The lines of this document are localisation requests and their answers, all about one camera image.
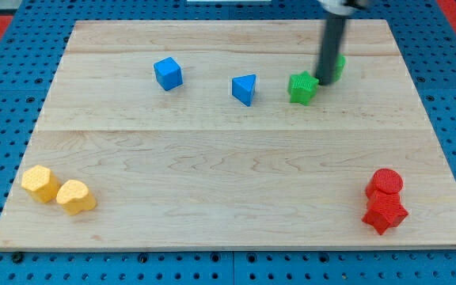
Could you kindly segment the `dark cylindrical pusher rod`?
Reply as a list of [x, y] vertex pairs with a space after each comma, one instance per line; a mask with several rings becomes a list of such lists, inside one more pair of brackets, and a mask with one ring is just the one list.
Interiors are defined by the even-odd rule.
[[321, 50], [314, 75], [321, 86], [328, 86], [334, 81], [336, 61], [340, 53], [340, 45], [347, 20], [347, 16], [327, 13], [321, 40]]

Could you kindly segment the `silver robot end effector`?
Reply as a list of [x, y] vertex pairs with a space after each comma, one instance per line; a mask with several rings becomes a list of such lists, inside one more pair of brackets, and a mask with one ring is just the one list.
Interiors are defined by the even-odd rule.
[[355, 11], [365, 10], [371, 0], [318, 0], [321, 6], [329, 13], [340, 16], [350, 16]]

